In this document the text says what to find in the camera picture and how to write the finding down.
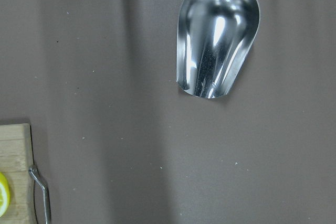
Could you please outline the silver metal scoop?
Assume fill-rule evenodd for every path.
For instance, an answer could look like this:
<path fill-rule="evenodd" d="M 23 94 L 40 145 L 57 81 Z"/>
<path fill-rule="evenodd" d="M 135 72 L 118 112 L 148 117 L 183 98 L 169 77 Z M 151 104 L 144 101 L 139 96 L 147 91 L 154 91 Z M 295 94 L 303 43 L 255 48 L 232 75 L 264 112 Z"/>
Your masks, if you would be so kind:
<path fill-rule="evenodd" d="M 177 25 L 179 87 L 205 99 L 228 95 L 259 23 L 258 0 L 184 0 Z"/>

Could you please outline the bamboo cutting board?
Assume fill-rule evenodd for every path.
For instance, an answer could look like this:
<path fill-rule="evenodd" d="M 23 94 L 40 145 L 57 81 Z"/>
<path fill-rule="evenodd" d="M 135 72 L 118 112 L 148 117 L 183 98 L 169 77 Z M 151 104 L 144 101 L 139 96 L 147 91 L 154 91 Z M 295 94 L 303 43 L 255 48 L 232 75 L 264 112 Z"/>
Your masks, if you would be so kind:
<path fill-rule="evenodd" d="M 1 175 L 7 180 L 9 204 L 1 223 L 51 223 L 47 182 L 34 164 L 31 126 L 1 125 Z M 44 220 L 37 220 L 35 186 L 43 194 Z"/>

